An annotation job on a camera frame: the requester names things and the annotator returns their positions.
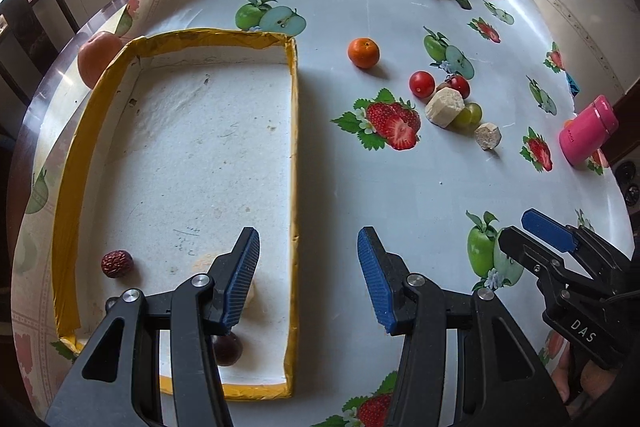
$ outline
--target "yellow tape edge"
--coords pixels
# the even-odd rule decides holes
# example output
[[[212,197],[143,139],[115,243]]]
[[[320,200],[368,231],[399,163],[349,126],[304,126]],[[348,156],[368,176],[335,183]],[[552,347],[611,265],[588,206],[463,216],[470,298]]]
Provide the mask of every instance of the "yellow tape edge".
[[[254,400],[288,398],[292,396],[294,366],[298,347],[298,206],[297,206],[297,154],[298,154],[298,56],[295,39],[284,34],[245,33],[208,28],[180,30],[150,38],[139,37],[128,42],[106,68],[86,108],[69,147],[65,169],[60,182],[58,203],[54,215],[51,242],[51,283],[56,332],[61,341],[75,354],[83,344],[75,331],[81,326],[76,295],[76,260],[78,258],[78,232],[86,178],[94,155],[98,134],[111,101],[130,63],[136,58],[181,51],[199,46],[242,46],[261,50],[269,46],[283,46],[291,74],[291,296],[289,335],[284,358],[285,383],[274,385],[224,384],[227,399]],[[160,376],[163,393],[171,394],[171,378]]]

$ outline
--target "tangerine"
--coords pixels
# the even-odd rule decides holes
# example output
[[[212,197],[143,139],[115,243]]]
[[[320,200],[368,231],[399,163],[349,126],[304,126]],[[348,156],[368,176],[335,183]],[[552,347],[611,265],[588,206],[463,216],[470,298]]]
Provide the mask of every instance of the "tangerine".
[[[380,60],[380,48],[371,39],[359,38],[351,41],[347,56],[357,67],[368,70]]]

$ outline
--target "orange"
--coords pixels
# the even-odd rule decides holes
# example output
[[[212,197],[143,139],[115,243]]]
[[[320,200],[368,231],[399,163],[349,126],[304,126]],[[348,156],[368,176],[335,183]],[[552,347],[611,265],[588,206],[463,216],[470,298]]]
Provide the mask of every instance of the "orange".
[[[80,46],[78,72],[89,89],[94,89],[104,70],[121,49],[120,39],[109,32],[97,32]]]
[[[347,48],[347,56],[357,67],[368,70],[380,60],[380,49],[371,39],[359,38],[351,41]]]

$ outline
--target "metal screw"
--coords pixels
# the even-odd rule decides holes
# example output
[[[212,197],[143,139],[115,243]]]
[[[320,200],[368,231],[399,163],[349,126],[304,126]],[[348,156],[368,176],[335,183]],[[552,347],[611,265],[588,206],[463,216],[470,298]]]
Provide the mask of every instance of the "metal screw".
[[[489,288],[480,288],[478,290],[478,297],[483,301],[490,301],[495,297],[495,293]]]
[[[208,275],[204,273],[198,273],[197,275],[193,276],[193,279],[191,279],[191,284],[196,286],[196,288],[199,288],[201,286],[206,286],[207,284],[209,284],[210,280],[211,279],[209,279]]]
[[[406,276],[406,282],[409,286],[422,286],[426,283],[426,280],[419,273],[410,273]]]
[[[122,294],[122,300],[125,302],[137,301],[140,298],[140,290],[132,288]]]

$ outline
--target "plastic bottle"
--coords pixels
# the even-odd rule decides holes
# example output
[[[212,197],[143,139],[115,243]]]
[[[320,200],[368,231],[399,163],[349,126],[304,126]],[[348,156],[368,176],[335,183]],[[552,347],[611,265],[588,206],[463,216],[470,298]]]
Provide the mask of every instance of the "plastic bottle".
[[[617,128],[618,118],[601,94],[560,131],[560,149],[575,167],[596,152]]]

